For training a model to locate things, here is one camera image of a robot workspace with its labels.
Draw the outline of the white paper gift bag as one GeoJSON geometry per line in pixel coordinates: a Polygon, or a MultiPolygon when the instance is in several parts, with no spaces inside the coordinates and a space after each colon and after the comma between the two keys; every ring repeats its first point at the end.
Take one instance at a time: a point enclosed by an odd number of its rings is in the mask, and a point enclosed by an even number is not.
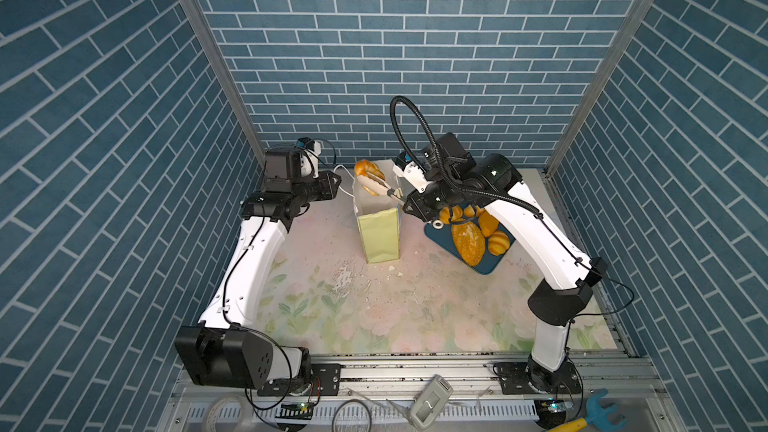
{"type": "MultiPolygon", "coordinates": [[[[386,181],[401,192],[399,178],[393,171],[392,160],[373,161],[385,174],[386,181]]],[[[368,264],[397,260],[400,257],[401,203],[387,196],[372,196],[351,172],[353,210],[368,264]]]]}

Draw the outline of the large sesame oval bread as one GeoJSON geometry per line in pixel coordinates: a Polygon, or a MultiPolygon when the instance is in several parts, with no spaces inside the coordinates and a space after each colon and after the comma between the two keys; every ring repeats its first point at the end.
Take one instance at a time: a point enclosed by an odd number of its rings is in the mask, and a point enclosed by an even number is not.
{"type": "Polygon", "coordinates": [[[470,267],[482,261],[486,251],[486,239],[474,222],[451,226],[451,236],[460,258],[470,267]]]}

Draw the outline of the long braided bread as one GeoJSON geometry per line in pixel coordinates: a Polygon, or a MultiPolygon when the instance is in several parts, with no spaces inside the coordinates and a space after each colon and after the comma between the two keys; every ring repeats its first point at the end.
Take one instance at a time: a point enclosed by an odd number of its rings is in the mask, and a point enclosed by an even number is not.
{"type": "Polygon", "coordinates": [[[467,205],[463,209],[463,219],[464,220],[472,220],[472,219],[476,218],[481,211],[482,211],[482,209],[479,208],[479,207],[476,207],[474,205],[467,205]]]}

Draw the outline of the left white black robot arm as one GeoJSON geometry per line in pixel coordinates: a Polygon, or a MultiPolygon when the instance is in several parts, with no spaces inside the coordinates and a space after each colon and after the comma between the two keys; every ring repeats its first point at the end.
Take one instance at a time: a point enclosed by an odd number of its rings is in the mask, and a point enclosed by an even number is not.
{"type": "Polygon", "coordinates": [[[322,169],[323,140],[303,137],[265,155],[260,188],[241,205],[239,236],[221,284],[198,322],[179,329],[175,349],[192,382],[275,394],[312,382],[307,349],[279,344],[256,317],[274,259],[294,219],[336,197],[340,177],[322,169]]]}

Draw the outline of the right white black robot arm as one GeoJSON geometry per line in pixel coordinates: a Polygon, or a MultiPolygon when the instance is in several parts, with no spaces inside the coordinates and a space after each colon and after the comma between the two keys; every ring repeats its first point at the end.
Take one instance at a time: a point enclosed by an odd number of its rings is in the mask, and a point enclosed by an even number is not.
{"type": "Polygon", "coordinates": [[[395,173],[413,188],[401,201],[403,211],[437,223],[444,207],[479,206],[530,255],[543,279],[528,299],[536,332],[527,376],[534,390],[555,392],[574,373],[567,352],[570,325],[583,315],[594,287],[605,279],[606,262],[589,257],[557,227],[506,157],[493,153],[477,161],[454,134],[436,137],[418,107],[404,96],[389,104],[395,131],[400,129],[399,105],[413,113],[428,140],[420,152],[405,146],[395,160],[395,173]]]}

